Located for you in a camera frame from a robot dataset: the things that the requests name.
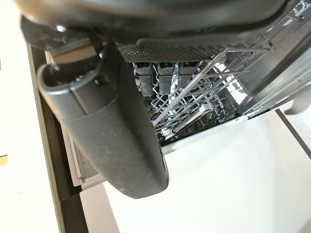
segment black plastic cover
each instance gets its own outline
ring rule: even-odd
[[[39,89],[73,141],[119,191],[143,198],[166,189],[168,172],[154,127],[117,48],[88,61],[44,65]]]

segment dishwasher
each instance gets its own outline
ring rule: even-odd
[[[83,159],[132,198],[169,185],[161,147],[311,83],[309,0],[16,3],[26,41],[51,57],[40,92]]]

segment black plastic object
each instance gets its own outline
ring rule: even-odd
[[[142,96],[152,96],[152,76],[139,76]]]
[[[292,1],[15,0],[35,23],[103,29],[127,62],[154,63],[203,61],[246,42]]]
[[[171,93],[172,76],[159,76],[160,95]]]
[[[190,83],[191,77],[192,75],[178,75],[178,90],[185,88]]]
[[[199,62],[181,62],[178,70],[180,74],[194,74],[199,65]]]
[[[39,89],[115,188],[135,199],[159,193],[168,185],[168,173],[133,72],[114,45],[103,54],[103,59],[42,66]]]

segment wire rack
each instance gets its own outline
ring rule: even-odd
[[[177,87],[178,65],[176,65],[169,95],[160,95],[158,73],[154,66],[156,72],[156,81],[153,84],[154,97],[144,98],[144,101],[148,106],[156,133],[168,139],[206,114],[208,117],[204,118],[207,119],[204,124],[225,121],[225,116],[232,115],[235,108],[228,106],[226,97],[221,98],[220,93],[227,89],[237,104],[240,104],[247,96],[247,90],[240,82],[242,75],[274,50],[271,40],[280,31],[293,25],[293,22],[296,23],[291,30],[296,30],[309,17],[309,4],[306,1],[293,1],[282,17],[255,37],[253,42],[240,44],[236,48],[226,48],[212,60],[201,61],[197,72],[184,89]],[[228,53],[235,54],[235,59],[230,64],[224,62]],[[204,104],[208,104],[210,108],[202,110]]]

